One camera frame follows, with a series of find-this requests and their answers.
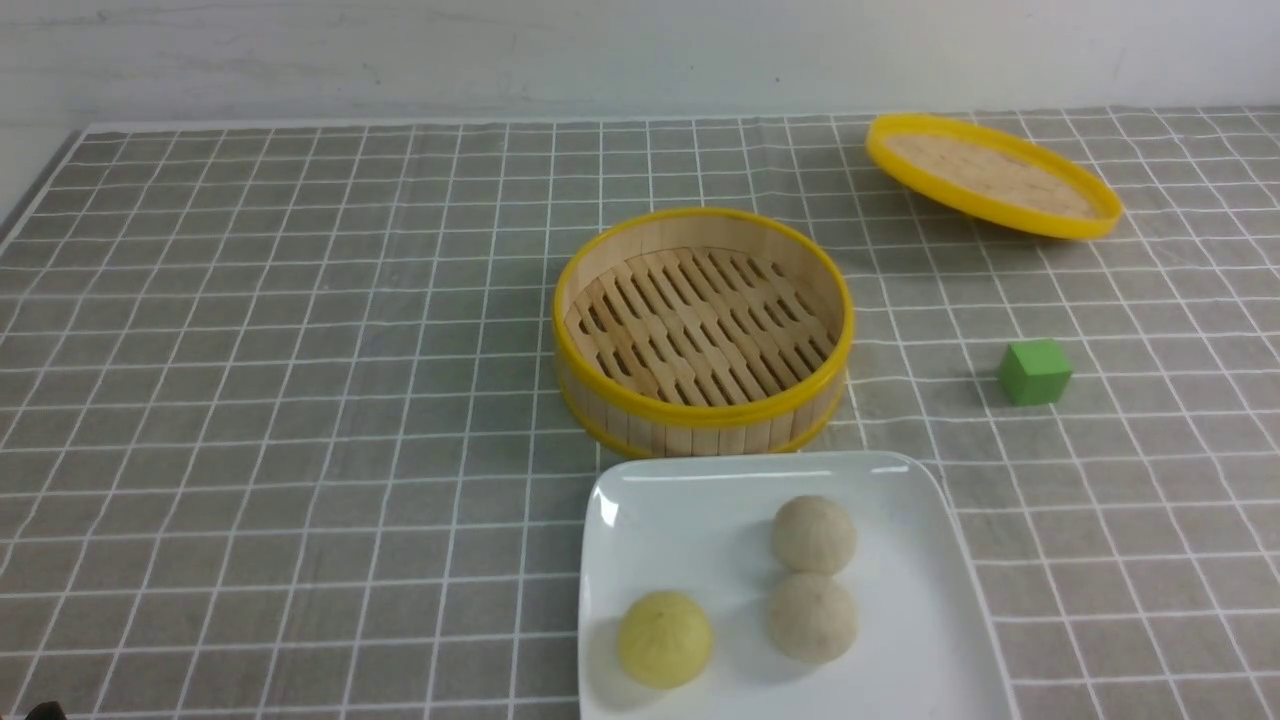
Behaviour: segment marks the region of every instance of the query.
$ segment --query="white wall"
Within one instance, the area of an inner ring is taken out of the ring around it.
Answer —
[[[3,0],[0,126],[1280,101],[1280,0]]]

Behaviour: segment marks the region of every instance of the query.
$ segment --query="white plate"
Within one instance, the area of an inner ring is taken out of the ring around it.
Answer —
[[[797,495],[844,505],[858,553],[840,573],[860,633],[813,669],[764,632],[783,577],[769,521]],[[716,650],[692,683],[659,693],[614,655],[626,609],[657,589],[689,593],[712,619]],[[822,452],[627,462],[591,493],[579,609],[582,720],[1009,720],[991,628],[956,525],[920,464],[888,452]]]

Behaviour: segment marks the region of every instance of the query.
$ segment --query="steamer basket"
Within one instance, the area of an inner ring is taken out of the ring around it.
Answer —
[[[570,260],[552,313],[564,402],[632,457],[794,451],[845,391],[854,306],[840,270],[750,213],[609,229]]]

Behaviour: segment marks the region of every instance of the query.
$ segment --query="green cube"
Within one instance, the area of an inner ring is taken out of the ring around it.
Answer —
[[[1053,338],[1009,343],[996,377],[1014,405],[1057,402],[1071,379],[1071,364]]]

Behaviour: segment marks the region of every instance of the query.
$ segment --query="yellow rim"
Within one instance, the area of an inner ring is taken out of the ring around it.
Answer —
[[[645,223],[691,215],[723,215],[764,225],[777,233],[785,234],[787,238],[800,243],[805,250],[814,254],[822,263],[823,268],[826,268],[826,270],[831,273],[831,277],[835,278],[836,287],[840,288],[840,300],[845,306],[845,320],[841,325],[840,338],[836,341],[836,347],[832,351],[831,357],[827,357],[827,361],[819,365],[818,369],[814,370],[808,378],[780,392],[778,395],[744,405],[731,405],[727,407],[689,407],[685,405],[672,405],[669,402],[662,402],[660,400],[653,400],[637,392],[626,389],[604,377],[599,370],[591,368],[586,360],[582,359],[582,355],[577,351],[577,346],[573,345],[572,338],[568,336],[568,329],[562,322],[562,318],[564,316],[564,283],[573,275],[573,270],[577,268],[577,264],[598,245],[621,232]],[[849,359],[849,350],[854,340],[854,301],[849,295],[849,287],[845,284],[844,275],[840,273],[840,269],[831,260],[831,258],[828,258],[815,242],[783,225],[782,223],[762,218],[760,215],[755,215],[753,213],[742,213],[740,210],[728,210],[724,208],[685,208],[677,210],[663,210],[660,213],[652,213],[649,215],[641,215],[627,220],[595,236],[595,238],[582,246],[582,249],[579,250],[572,259],[570,259],[568,265],[561,273],[559,282],[556,283],[556,297],[552,302],[552,328],[556,332],[556,345],[561,350],[561,359],[568,363],[570,372],[573,377],[582,380],[584,384],[586,384],[608,404],[614,405],[628,414],[639,415],[660,424],[682,425],[689,428],[722,427],[726,424],[745,425],[795,410],[808,402],[814,393],[822,389],[827,382],[831,380],[836,373],[845,369],[845,361]]]
[[[591,421],[591,419],[588,418],[585,413],[577,409],[577,405],[573,404],[573,398],[570,397],[568,392],[564,391],[563,383],[561,384],[561,398],[564,400],[564,405],[568,407],[570,415],[573,415],[573,419],[576,419],[579,424],[582,425],[582,429],[586,430],[586,434],[591,436],[591,439],[594,439],[595,442],[603,445],[604,447],[608,447],[609,450],[617,452],[618,455],[622,455],[623,457],[630,457],[632,460],[646,460],[649,457],[657,457],[652,452],[645,452],[637,447],[632,447],[620,441],[618,438],[611,436],[609,433],[604,432],[599,425]],[[831,416],[835,415],[836,410],[840,409],[840,398],[841,395],[836,393],[836,397],[831,401],[831,406],[828,406],[827,410],[823,411],[822,416],[818,418],[818,421],[814,423],[812,428],[805,430],[804,434],[801,434],[800,437],[792,439],[786,445],[769,448],[769,452],[772,454],[795,452],[801,447],[813,442],[813,438],[818,437],[818,433],[820,433],[822,429],[827,427],[827,423],[831,421]]]
[[[890,150],[890,137],[909,132],[950,136],[1036,165],[1088,199],[1098,217],[1071,218],[1042,213],[942,179]],[[975,218],[1029,233],[1060,240],[1093,240],[1111,232],[1124,214],[1115,191],[1084,168],[1019,137],[972,123],[933,115],[884,115],[877,118],[867,133],[867,152],[881,169],[920,195]]]

